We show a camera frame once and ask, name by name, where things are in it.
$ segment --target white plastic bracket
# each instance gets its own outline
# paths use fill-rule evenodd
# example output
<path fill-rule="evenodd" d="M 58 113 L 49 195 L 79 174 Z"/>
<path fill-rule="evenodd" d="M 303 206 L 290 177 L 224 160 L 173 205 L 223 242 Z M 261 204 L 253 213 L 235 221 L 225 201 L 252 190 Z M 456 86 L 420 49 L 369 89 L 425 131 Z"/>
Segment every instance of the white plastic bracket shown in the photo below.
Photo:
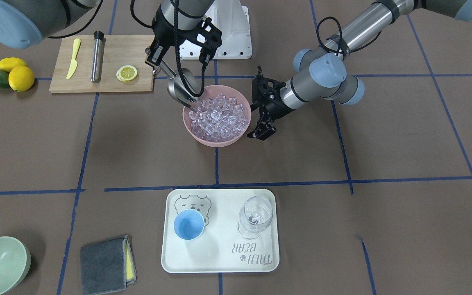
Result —
<path fill-rule="evenodd" d="M 205 13 L 221 30 L 221 46 L 213 59 L 247 59 L 252 56 L 249 9 L 240 0 L 215 0 Z M 198 59 L 201 48 L 185 41 L 179 49 L 183 59 Z"/>

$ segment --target wooden cutting board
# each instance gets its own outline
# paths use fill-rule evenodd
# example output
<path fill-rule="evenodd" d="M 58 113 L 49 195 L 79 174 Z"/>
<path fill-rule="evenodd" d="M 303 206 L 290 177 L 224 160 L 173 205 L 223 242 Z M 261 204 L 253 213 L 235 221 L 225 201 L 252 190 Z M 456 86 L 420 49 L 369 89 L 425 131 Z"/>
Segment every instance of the wooden cutting board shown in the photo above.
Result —
<path fill-rule="evenodd" d="M 74 75 L 67 80 L 67 73 L 72 57 L 74 39 L 81 39 L 77 53 L 77 68 Z M 101 81 L 90 82 L 92 59 L 94 54 L 94 36 L 71 36 L 62 39 L 58 60 L 50 83 L 51 93 L 69 92 L 139 92 L 152 91 L 154 77 L 152 67 L 145 63 L 145 49 L 150 45 L 154 35 L 105 35 L 103 68 Z M 138 77 L 129 82 L 120 82 L 116 71 L 125 65 L 135 66 Z"/>

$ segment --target pink bowl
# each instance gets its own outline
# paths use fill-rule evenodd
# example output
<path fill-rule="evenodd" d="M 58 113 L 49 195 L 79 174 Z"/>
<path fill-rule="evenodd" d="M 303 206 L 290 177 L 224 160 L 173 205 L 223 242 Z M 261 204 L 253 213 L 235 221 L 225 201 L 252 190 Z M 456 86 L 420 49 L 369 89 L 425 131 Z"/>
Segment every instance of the pink bowl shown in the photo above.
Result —
<path fill-rule="evenodd" d="M 214 99 L 217 95 L 220 93 L 223 93 L 227 97 L 234 97 L 236 98 L 236 102 L 238 104 L 243 105 L 243 114 L 247 118 L 247 126 L 245 127 L 245 131 L 249 127 L 251 123 L 251 106 L 249 105 L 249 101 L 236 89 L 231 88 L 229 86 L 225 85 L 211 85 L 211 86 L 206 86 L 204 90 L 204 94 L 200 99 Z M 198 136 L 195 136 L 192 129 L 191 129 L 191 123 L 192 120 L 189 119 L 189 109 L 183 107 L 183 123 L 185 124 L 185 128 L 187 128 L 187 131 L 193 136 L 193 138 L 201 143 L 203 143 L 206 146 L 211 146 L 213 148 L 221 148 L 223 146 L 227 146 L 229 144 L 233 144 L 236 142 L 238 139 L 245 134 L 245 131 L 243 131 L 240 135 L 236 136 L 235 138 L 228 140 L 228 141 L 223 141 L 223 142 L 210 142 L 207 140 L 202 140 Z"/>

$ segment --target metal muddler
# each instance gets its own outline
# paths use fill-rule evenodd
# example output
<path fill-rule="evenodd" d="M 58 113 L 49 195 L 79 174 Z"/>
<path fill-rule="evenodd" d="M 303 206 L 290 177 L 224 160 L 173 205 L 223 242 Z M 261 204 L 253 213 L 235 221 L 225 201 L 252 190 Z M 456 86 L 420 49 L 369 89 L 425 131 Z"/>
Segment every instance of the metal muddler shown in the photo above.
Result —
<path fill-rule="evenodd" d="M 90 82 L 98 83 L 101 80 L 101 67 L 103 66 L 103 48 L 105 35 L 101 31 L 94 32 L 94 58 L 92 59 L 92 71 L 90 73 Z"/>

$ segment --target blue cup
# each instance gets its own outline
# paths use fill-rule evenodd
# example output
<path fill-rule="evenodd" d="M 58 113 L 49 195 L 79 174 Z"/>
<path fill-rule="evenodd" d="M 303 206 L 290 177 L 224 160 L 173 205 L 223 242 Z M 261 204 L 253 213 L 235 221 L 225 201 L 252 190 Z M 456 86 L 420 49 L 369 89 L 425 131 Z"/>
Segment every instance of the blue cup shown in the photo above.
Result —
<path fill-rule="evenodd" d="M 202 234 L 205 227 L 202 213 L 194 209 L 185 209 L 174 220 L 174 232 L 184 240 L 193 240 Z"/>

